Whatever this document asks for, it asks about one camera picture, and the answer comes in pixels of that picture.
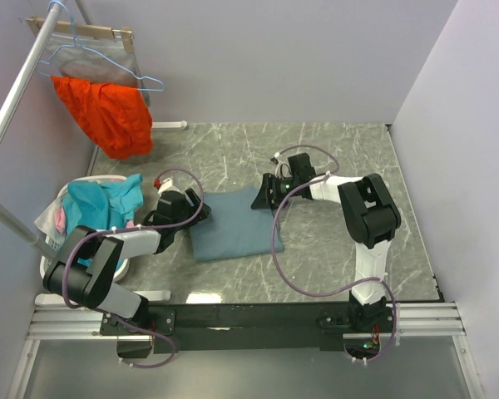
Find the slate blue polo shirt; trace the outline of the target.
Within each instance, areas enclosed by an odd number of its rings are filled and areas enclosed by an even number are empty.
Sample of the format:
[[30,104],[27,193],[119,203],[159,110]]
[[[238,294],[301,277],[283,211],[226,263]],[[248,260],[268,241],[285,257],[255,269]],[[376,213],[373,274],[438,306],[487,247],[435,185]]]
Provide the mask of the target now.
[[257,194],[253,186],[205,194],[210,216],[190,228],[196,261],[237,259],[271,252],[274,215],[270,209],[250,208]]

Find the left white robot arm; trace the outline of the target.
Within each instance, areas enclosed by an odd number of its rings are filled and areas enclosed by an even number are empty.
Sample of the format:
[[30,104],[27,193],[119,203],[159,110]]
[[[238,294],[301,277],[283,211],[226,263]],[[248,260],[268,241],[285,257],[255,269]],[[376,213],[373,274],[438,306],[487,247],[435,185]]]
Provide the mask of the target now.
[[78,225],[66,238],[43,276],[43,287],[78,307],[120,317],[127,332],[149,326],[149,300],[114,282],[119,263],[160,254],[175,234],[208,219],[210,206],[193,189],[161,192],[157,206],[143,224],[129,229],[99,230]]

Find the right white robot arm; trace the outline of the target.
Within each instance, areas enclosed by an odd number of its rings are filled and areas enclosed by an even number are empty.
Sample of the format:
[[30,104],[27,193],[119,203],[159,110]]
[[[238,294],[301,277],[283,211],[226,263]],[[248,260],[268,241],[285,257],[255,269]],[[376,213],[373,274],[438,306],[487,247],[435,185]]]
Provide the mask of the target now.
[[352,328],[368,331],[378,320],[372,306],[384,294],[386,260],[401,215],[383,177],[344,177],[331,172],[317,173],[306,153],[288,158],[290,176],[266,173],[252,209],[278,211],[293,196],[306,200],[340,204],[347,231],[355,242],[355,280],[351,296],[359,303],[348,311]]

